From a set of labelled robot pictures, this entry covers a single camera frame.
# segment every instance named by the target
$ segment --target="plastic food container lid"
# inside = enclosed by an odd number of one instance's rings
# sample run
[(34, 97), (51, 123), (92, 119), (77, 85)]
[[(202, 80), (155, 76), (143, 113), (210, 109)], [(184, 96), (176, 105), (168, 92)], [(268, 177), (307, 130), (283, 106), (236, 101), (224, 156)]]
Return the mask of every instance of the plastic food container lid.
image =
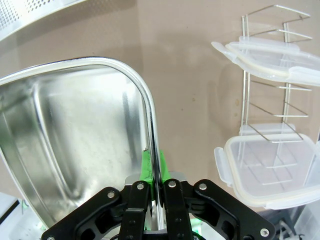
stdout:
[(320, 57), (301, 51), (293, 43), (240, 37), (223, 46), (211, 43), (234, 64), (259, 78), (320, 86)]
[[(235, 136), (214, 149), (222, 181), (240, 201), (267, 209), (293, 208), (320, 199), (320, 155), (312, 140), (271, 143), (260, 135)], [(269, 134), (295, 140), (296, 134)]]

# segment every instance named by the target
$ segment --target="metal tray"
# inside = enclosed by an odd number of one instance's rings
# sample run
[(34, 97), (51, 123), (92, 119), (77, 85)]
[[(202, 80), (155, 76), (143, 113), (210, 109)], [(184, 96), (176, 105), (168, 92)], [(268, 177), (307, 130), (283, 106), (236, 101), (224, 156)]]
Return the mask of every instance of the metal tray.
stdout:
[(104, 187), (121, 190), (140, 173), (146, 147), (153, 167), (159, 162), (151, 93), (118, 60), (78, 58), (11, 74), (0, 80), (0, 109), (2, 158), (48, 227)]

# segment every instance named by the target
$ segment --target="clear plastic container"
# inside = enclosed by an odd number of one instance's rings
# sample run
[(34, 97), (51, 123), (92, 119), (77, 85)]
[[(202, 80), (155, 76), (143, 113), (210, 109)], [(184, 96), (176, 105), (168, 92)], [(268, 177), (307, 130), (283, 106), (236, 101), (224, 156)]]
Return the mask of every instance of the clear plastic container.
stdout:
[[(294, 134), (267, 134), (271, 140), (296, 140)], [(219, 176), (244, 204), (285, 209), (320, 199), (320, 154), (303, 141), (272, 143), (260, 135), (230, 138), (214, 150)]]
[(296, 44), (243, 36), (225, 46), (219, 42), (211, 44), (259, 78), (320, 86), (320, 57), (301, 51)]

